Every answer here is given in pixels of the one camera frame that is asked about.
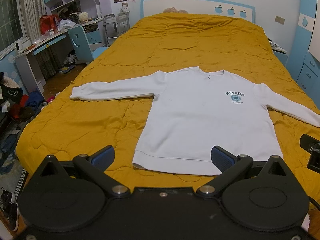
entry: apple-shaped cutout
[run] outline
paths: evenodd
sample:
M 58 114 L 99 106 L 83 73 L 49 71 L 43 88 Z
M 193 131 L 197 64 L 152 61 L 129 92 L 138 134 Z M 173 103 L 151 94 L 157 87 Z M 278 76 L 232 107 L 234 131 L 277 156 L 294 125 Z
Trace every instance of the apple-shaped cutout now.
M 247 17 L 247 13 L 246 13 L 245 10 L 243 10 L 243 11 L 240 12 L 240 17 L 241 17 L 241 18 L 246 18 L 246 17 Z
M 303 18 L 303 20 L 302 20 L 302 25 L 303 25 L 303 27 L 307 27 L 307 25 L 308 25 L 308 20 L 307 20 L 306 17 Z
M 217 6 L 214 10 L 216 11 L 216 13 L 222 13 L 221 5 Z
M 231 7 L 230 9 L 228 9 L 228 15 L 231 15 L 231 16 L 235 15 L 235 10 L 234 10 L 233 7 Z

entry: stuffed animal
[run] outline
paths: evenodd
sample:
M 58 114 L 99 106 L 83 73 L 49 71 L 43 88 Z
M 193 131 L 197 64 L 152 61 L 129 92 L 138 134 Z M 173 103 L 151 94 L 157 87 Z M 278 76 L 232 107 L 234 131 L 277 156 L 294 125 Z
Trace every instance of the stuffed animal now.
M 163 12 L 179 12 L 179 13 L 188 13 L 186 10 L 177 10 L 175 7 L 164 9 Z

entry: chair backrest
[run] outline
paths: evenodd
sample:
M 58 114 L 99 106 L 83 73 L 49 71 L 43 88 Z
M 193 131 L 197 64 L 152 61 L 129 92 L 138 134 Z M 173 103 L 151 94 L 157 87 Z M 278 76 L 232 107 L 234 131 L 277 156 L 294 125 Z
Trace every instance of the chair backrest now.
M 93 56 L 90 49 L 89 41 L 84 33 L 82 26 L 77 26 L 68 29 L 68 33 L 75 49 L 76 56 L 78 60 L 83 60 L 85 62 L 92 62 Z

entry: electrical outlet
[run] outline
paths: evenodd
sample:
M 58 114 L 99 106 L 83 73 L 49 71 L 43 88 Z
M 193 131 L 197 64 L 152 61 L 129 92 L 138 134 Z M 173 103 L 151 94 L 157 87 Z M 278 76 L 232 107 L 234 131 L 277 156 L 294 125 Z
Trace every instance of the electrical outlet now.
M 281 18 L 279 16 L 276 16 L 276 20 L 275 20 L 277 23 L 280 23 L 282 25 L 284 25 L 284 18 Z

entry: headboard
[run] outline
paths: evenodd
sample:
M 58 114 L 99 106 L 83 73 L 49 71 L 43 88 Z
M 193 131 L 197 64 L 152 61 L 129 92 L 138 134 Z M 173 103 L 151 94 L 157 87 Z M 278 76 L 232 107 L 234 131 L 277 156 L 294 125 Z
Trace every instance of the headboard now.
M 141 18 L 162 13 L 164 9 L 175 7 L 194 14 L 216 14 L 255 20 L 253 6 L 224 0 L 141 0 Z

